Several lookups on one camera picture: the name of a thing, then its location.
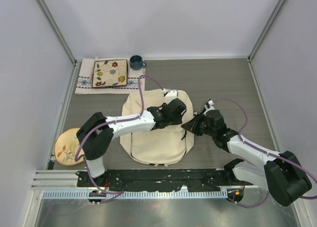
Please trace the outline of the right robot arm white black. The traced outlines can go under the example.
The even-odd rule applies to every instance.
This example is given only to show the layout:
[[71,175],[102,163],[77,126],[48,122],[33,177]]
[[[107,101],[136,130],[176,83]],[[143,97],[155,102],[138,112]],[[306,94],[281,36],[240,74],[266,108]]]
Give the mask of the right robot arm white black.
[[275,152],[243,138],[227,127],[218,110],[199,113],[182,127],[197,136],[211,136],[217,147],[240,157],[229,163],[231,168],[223,173],[225,182],[230,185],[240,180],[257,185],[284,207],[312,188],[307,173],[293,153]]

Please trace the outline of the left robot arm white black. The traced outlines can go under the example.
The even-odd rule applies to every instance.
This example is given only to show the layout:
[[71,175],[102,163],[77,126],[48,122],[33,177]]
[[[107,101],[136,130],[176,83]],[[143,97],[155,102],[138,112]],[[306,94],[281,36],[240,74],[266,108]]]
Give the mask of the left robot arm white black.
[[95,187],[104,184],[106,175],[103,155],[113,139],[137,131],[180,125],[185,112],[186,105],[175,98],[168,104],[142,110],[140,114],[119,117],[106,117],[102,112],[93,114],[76,133],[80,149],[84,152],[88,181]]

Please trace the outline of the cream canvas backpack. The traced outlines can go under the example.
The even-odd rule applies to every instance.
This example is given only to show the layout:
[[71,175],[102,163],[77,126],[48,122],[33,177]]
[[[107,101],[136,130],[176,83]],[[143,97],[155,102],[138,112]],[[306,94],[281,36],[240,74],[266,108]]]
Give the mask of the cream canvas backpack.
[[[143,92],[145,109],[159,107],[164,102],[160,89]],[[186,105],[182,123],[190,121],[193,116],[193,105],[185,91],[178,90],[178,98]],[[141,98],[138,92],[131,93],[122,107],[122,116],[141,111]],[[171,125],[164,129],[139,131],[120,136],[120,145],[136,162],[148,165],[178,163],[194,146],[194,134],[186,131],[181,125]]]

